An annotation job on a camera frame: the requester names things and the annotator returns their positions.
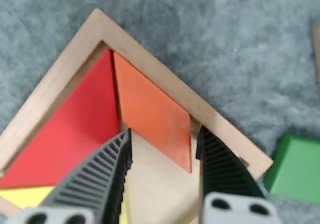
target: yellow puzzle piece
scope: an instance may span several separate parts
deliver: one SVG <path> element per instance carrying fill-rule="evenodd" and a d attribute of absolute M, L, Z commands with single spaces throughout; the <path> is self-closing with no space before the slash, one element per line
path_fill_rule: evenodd
<path fill-rule="evenodd" d="M 18 208 L 35 208 L 52 191 L 54 186 L 36 188 L 0 189 L 0 197 L 15 204 Z M 126 194 L 123 194 L 120 224 L 129 224 Z"/>

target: red triangle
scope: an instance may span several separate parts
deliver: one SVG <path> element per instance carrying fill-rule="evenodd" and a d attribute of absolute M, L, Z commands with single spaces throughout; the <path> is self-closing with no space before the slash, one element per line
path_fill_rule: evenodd
<path fill-rule="evenodd" d="M 119 133 L 112 53 L 107 50 L 0 180 L 0 188 L 57 184 Z"/>

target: tangram puzzle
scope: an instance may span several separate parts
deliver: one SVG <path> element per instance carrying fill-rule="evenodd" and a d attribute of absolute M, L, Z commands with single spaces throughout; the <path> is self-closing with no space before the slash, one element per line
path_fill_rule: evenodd
<path fill-rule="evenodd" d="M 133 224 L 188 224 L 197 218 L 199 163 L 192 126 L 207 126 L 248 163 L 254 178 L 272 164 L 96 9 L 0 136 L 0 196 L 20 208 L 37 206 L 123 125 L 133 130 L 133 165 L 122 224 L 129 216 Z"/>

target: orange parallelogram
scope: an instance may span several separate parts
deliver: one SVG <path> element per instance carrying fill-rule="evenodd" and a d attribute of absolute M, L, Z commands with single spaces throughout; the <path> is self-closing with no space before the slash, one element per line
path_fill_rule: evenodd
<path fill-rule="evenodd" d="M 113 55 L 122 120 L 191 173 L 189 113 L 119 54 Z"/>

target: puzzle piece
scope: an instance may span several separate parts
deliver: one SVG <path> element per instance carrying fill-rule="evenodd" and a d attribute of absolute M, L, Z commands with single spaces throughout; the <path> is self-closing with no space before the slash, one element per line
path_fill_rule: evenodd
<path fill-rule="evenodd" d="M 189 113 L 119 54 L 113 55 L 122 120 L 179 167 L 191 172 Z"/>
<path fill-rule="evenodd" d="M 286 133 L 264 179 L 265 188 L 271 194 L 319 203 L 319 156 L 319 140 Z"/>
<path fill-rule="evenodd" d="M 45 199 L 53 188 L 55 187 L 2 189 L 0 190 L 0 196 L 15 204 L 18 208 L 35 208 Z"/>
<path fill-rule="evenodd" d="M 112 63 L 107 50 L 16 158 L 0 180 L 0 188 L 56 185 L 119 133 Z"/>

